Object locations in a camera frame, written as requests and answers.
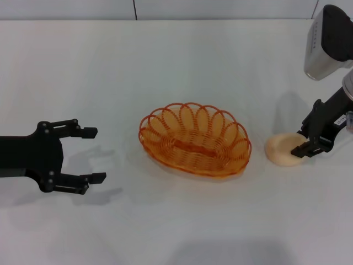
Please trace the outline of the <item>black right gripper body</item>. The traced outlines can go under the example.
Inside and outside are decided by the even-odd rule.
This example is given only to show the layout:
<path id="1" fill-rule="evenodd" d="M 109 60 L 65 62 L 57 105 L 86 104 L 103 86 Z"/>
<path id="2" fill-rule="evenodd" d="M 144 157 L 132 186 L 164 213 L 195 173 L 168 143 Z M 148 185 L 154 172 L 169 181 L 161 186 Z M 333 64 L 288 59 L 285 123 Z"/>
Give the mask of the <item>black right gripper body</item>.
<path id="1" fill-rule="evenodd" d="M 346 113 L 349 111 L 352 111 L 352 99 L 347 96 L 343 88 L 340 88 L 326 102 L 318 99 L 302 122 L 302 126 L 307 126 L 309 129 L 309 140 L 328 139 L 334 146 L 338 133 L 346 126 Z"/>

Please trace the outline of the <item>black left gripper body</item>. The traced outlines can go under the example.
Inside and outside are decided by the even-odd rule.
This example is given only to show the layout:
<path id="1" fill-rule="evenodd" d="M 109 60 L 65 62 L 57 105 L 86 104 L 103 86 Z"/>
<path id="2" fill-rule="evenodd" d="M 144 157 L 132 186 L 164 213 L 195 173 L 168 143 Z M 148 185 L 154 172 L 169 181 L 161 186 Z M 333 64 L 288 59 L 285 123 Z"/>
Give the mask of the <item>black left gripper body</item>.
<path id="1" fill-rule="evenodd" d="M 42 192 L 54 191 L 63 164 L 58 135 L 58 127 L 63 125 L 41 121 L 30 135 L 1 136 L 1 178 L 28 177 Z"/>

